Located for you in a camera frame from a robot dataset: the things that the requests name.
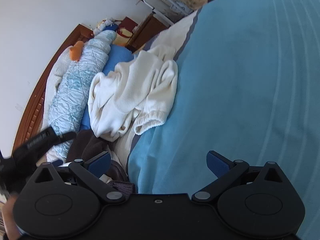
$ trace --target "screw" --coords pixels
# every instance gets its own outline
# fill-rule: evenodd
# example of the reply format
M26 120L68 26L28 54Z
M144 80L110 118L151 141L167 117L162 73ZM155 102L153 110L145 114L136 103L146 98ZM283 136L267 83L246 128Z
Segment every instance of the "screw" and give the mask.
M107 198L111 200L118 200L122 198L122 193L119 191L111 191L107 194Z
M195 197L197 199L201 199L201 200L205 200L205 199L208 199L210 198L210 193L209 192L206 192L206 191L199 191L195 194Z

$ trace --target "orange object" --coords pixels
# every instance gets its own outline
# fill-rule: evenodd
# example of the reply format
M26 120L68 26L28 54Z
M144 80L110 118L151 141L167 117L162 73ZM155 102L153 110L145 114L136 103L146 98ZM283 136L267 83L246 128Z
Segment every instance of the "orange object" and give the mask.
M76 44L70 48L69 56L72 61L79 61L84 43L83 41L77 41Z

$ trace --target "brown wooden nightstand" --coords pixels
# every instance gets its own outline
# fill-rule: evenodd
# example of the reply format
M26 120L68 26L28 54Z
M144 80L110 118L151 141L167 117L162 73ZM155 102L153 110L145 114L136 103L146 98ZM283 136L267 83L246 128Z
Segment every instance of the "brown wooden nightstand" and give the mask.
M126 48L135 52L147 41L168 27L150 14L139 26L126 44Z

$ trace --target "bed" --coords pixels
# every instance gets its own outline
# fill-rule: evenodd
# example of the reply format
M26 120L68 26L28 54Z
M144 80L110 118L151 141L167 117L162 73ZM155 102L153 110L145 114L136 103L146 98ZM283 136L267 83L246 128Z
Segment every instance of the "bed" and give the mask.
M146 45L179 48L179 79L166 123L132 136L127 173L139 193L201 189L216 179L206 168L210 150L251 165L276 161L306 207L298 236L319 239L319 3L215 0ZM177 26L187 30L183 41L174 37ZM55 54L28 102L14 148L38 131L45 80L59 54L91 35L79 25Z

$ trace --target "blue pillow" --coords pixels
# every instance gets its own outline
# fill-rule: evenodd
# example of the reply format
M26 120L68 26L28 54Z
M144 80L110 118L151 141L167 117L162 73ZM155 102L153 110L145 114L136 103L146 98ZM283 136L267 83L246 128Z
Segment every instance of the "blue pillow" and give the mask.
M111 50L109 52L109 60L107 61L106 65L104 66L102 72L105 75L108 75L110 71L115 70L115 66L119 62L129 62L133 60L132 52L126 49L125 47L121 47L118 45L111 44ZM88 105L84 109L84 114L82 116L82 120L80 123L80 131L90 129L90 118L89 118L89 110Z

